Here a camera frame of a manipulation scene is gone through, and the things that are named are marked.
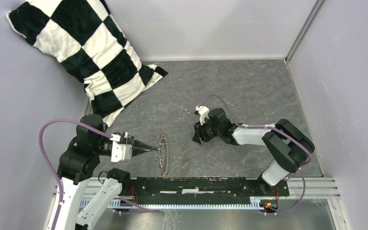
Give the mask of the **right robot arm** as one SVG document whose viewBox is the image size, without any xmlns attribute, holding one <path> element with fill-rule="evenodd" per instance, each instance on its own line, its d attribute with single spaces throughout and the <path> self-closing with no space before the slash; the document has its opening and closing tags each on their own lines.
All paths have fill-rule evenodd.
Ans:
<svg viewBox="0 0 368 230">
<path fill-rule="evenodd" d="M 287 119 L 275 124 L 249 126 L 233 123 L 222 108 L 209 110 L 197 106 L 199 121 L 194 124 L 193 141 L 202 145 L 213 138 L 220 138 L 229 145 L 259 145 L 267 147 L 274 162 L 259 176 L 258 191 L 271 195 L 277 184 L 290 178 L 311 160 L 315 151 L 313 142 Z"/>
</svg>

